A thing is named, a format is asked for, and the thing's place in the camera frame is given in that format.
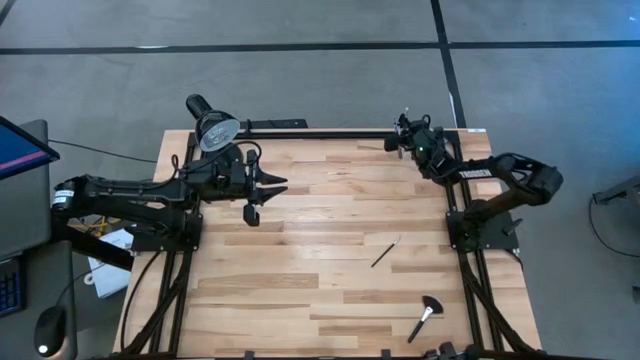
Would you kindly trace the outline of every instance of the computer monitor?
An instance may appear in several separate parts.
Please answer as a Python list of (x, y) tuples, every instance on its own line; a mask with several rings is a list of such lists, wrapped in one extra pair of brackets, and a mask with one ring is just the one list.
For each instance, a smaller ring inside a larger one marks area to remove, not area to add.
[(60, 159), (60, 155), (0, 116), (0, 180)]

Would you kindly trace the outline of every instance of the wooden table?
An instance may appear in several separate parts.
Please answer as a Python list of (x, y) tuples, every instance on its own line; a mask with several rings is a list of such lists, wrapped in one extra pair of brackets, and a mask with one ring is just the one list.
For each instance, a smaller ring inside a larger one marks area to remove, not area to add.
[[(486, 132), (459, 132), (465, 159), (490, 154)], [(170, 156), (183, 156), (188, 134), (165, 132), (156, 181), (171, 175)], [(257, 356), (378, 356), (381, 349), (417, 356), (445, 341), (458, 349), (472, 342), (444, 221), (444, 188), (422, 179), (409, 156), (399, 160), (386, 153), (382, 140), (259, 143), (262, 168), (288, 178), (289, 190), (259, 209), (257, 228), (242, 220), (244, 201), (203, 205), (204, 233), (191, 268), (180, 356), (242, 356), (245, 350)], [(484, 180), (471, 182), (471, 192), (489, 198), (501, 189)], [(398, 237), (399, 244), (371, 268)], [(539, 347), (519, 265), (504, 251), (485, 253), (498, 308), (526, 342)], [(150, 257), (135, 260), (131, 284)], [(127, 343), (155, 308), (163, 264), (164, 254), (135, 295)], [(444, 303), (445, 313), (407, 344), (427, 294)], [(486, 313), (478, 308), (490, 348)], [(120, 350), (118, 341), (114, 350)]]

